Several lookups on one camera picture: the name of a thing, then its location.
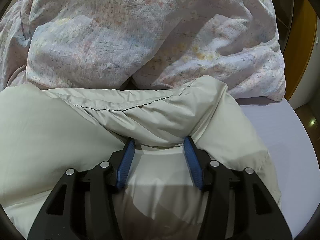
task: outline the silver screw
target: silver screw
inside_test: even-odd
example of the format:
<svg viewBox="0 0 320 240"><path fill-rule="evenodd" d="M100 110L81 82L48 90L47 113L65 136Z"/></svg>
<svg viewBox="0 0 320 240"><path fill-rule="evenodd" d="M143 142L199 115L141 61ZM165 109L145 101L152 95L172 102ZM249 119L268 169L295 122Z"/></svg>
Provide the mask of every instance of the silver screw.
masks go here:
<svg viewBox="0 0 320 240"><path fill-rule="evenodd" d="M248 173L248 174L253 174L254 173L254 170L252 168L245 168L245 172Z"/></svg>
<svg viewBox="0 0 320 240"><path fill-rule="evenodd" d="M74 169L69 169L69 170L66 171L66 174L67 174L68 176L70 176L70 175L72 175L72 174L74 174L74 173L75 173L75 170L74 170Z"/></svg>
<svg viewBox="0 0 320 240"><path fill-rule="evenodd" d="M102 167L102 168L106 168L106 167L108 167L109 165L110 165L109 162L102 162L102 163L100 163L100 167Z"/></svg>
<svg viewBox="0 0 320 240"><path fill-rule="evenodd" d="M220 163L218 161L210 161L210 165L212 167L218 167L220 165Z"/></svg>

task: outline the beige garment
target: beige garment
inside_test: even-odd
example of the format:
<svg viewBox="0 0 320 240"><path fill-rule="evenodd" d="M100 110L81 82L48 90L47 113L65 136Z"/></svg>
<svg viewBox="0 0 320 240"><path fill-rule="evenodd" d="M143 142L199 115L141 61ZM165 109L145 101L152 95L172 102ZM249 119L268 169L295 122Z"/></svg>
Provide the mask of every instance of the beige garment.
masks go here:
<svg viewBox="0 0 320 240"><path fill-rule="evenodd" d="M122 149L136 152L125 190L114 195L124 239L196 239L207 194L192 182L183 153L198 148L228 168L252 167L277 203L268 150L227 86L203 76L173 90L52 89L0 93L0 202L26 237L65 170L93 168Z"/></svg>

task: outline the floral blanket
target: floral blanket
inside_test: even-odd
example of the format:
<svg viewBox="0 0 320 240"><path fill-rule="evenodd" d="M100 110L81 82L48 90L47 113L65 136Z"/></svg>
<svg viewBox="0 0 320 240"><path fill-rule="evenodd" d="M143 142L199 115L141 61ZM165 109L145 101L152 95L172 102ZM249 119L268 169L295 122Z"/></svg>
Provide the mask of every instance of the floral blanket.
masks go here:
<svg viewBox="0 0 320 240"><path fill-rule="evenodd" d="M170 89L202 75L235 98L285 93L271 0L19 0L0 22L0 91Z"/></svg>

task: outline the blue rubber pad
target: blue rubber pad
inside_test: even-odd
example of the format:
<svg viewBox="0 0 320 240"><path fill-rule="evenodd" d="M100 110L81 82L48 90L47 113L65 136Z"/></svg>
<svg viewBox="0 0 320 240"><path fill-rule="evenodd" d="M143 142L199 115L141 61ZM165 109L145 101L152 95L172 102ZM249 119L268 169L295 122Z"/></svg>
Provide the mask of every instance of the blue rubber pad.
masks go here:
<svg viewBox="0 0 320 240"><path fill-rule="evenodd" d="M127 180L130 166L132 163L132 159L134 156L135 152L135 147L134 147L134 140L132 139L129 142L129 145L127 147L127 150L124 153L124 156L122 158L122 161L119 165L119 168L117 170L117 183L116 183L116 188L117 189L122 189L125 185L125 182Z"/></svg>
<svg viewBox="0 0 320 240"><path fill-rule="evenodd" d="M193 182L199 190L202 190L203 188L202 169L200 167L196 153L192 148L190 140L187 137L184 139L183 146L184 146L184 152L186 154L186 158L190 168Z"/></svg>

